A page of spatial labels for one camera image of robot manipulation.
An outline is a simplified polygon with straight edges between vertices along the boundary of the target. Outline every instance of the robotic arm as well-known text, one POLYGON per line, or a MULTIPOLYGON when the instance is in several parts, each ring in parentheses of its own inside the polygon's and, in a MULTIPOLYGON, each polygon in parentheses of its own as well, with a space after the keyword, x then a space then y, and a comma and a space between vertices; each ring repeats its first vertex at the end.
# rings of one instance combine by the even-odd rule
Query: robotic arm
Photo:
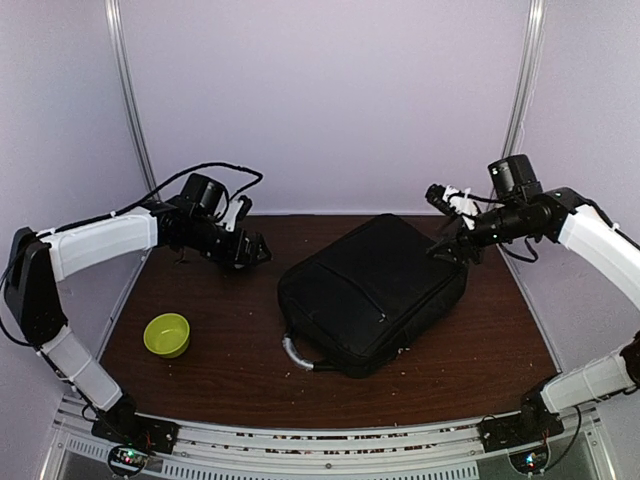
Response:
POLYGON ((140 450, 170 453, 177 425, 135 414, 134 400, 102 368, 69 326, 56 283, 92 265, 128 252, 164 245, 189 247, 207 259, 243 268, 271 258, 259 233, 236 223, 251 208, 246 196, 229 200, 216 216, 225 187, 192 174, 182 192, 167 202, 148 201, 122 215, 35 233, 16 232, 4 297, 37 354, 94 409, 93 434, 140 450))
MULTIPOLYGON (((489 165, 500 205, 480 213, 480 199, 452 187, 432 185, 426 198, 444 214, 462 217, 454 235, 431 252, 454 261, 479 263, 488 245, 543 237, 577 253, 640 309, 640 248, 618 230, 598 205, 570 188, 542 191, 529 159, 516 155, 489 165)), ((640 332, 634 341, 569 373, 561 373, 522 398, 519 415, 480 425, 487 451, 537 441, 540 432, 562 433, 559 412, 640 387, 640 332)))

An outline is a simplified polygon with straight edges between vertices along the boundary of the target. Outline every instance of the bag handle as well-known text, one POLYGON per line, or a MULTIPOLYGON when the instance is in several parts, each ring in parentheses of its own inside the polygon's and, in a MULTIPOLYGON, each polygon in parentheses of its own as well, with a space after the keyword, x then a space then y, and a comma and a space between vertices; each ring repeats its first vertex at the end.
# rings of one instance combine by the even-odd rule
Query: bag handle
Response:
POLYGON ((284 334, 284 337, 282 337, 282 346, 284 347, 284 351, 287 353, 291 361, 298 368, 301 368, 308 372, 335 372, 337 370, 337 368, 327 360, 312 362, 311 360, 307 360, 302 355, 300 355, 300 352, 298 352, 298 349, 293 343, 291 333, 284 334))

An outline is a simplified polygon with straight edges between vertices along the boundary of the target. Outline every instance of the white panel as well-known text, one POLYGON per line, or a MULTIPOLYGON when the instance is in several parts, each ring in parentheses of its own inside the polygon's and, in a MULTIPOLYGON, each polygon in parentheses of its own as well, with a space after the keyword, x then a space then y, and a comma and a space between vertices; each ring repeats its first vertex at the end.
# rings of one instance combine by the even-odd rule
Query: white panel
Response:
MULTIPOLYGON (((527 153, 546 189, 561 185, 596 200, 640 239, 640 9, 630 0, 549 2, 527 153)), ((583 260, 550 244, 520 278, 564 370, 628 343, 638 311, 583 260)), ((620 462, 640 478, 640 402, 599 407, 620 462)))
MULTIPOLYGON (((110 211, 143 192, 127 130, 104 4, 0 0, 0 266, 13 232, 110 211)), ((74 330, 93 352, 132 257, 62 285, 74 330)), ((18 329, 4 302, 0 315, 18 329)), ((30 349, 0 335, 0 465, 36 478, 61 384, 30 349)))
POLYGON ((42 345, 61 376, 83 392, 93 405, 108 411, 122 397, 122 391, 98 360, 78 341, 71 328, 65 326, 51 341, 42 345))
POLYGON ((158 245, 158 225, 149 210, 137 207, 117 217, 54 233, 42 240, 56 282, 125 253, 147 251, 158 245))
POLYGON ((121 3, 159 181, 249 165, 267 213, 423 213, 432 182, 489 191, 528 1, 121 3))

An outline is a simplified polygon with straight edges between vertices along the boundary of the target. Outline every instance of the white backdrop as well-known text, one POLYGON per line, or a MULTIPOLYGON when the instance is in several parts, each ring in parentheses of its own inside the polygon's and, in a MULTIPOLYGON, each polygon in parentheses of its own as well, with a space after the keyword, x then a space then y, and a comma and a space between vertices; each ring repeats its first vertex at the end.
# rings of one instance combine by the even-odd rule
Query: white backdrop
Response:
MULTIPOLYGON (((105 213, 144 193, 127 130, 103 2, 0 0, 0 271, 13 233, 105 213)), ((78 336, 96 353, 139 265, 124 256, 63 285, 78 336)), ((20 336, 0 301, 7 328, 20 336)), ((38 477, 63 384, 32 349, 0 335, 0 477, 38 477)))
POLYGON ((488 192, 528 6, 123 0, 156 178, 252 166, 266 175, 251 192, 261 213, 424 213, 432 182, 488 192))
MULTIPOLYGON (((550 2, 521 150, 545 189, 596 200, 640 240, 640 9, 632 0, 550 2)), ((640 315, 581 258, 549 242, 519 277, 563 370, 629 343, 640 315)), ((640 393, 599 407, 622 470, 640 478, 640 393)))

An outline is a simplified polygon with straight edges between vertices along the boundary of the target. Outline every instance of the white zip tie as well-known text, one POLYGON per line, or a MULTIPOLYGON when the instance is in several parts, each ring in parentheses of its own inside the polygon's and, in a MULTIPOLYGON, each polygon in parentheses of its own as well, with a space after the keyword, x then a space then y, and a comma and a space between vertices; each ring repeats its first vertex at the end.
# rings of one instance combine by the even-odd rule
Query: white zip tie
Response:
POLYGON ((54 233, 56 233, 56 229, 55 228, 49 228, 47 230, 40 230, 38 233, 36 233, 36 237, 40 238, 44 234, 53 235, 54 233))

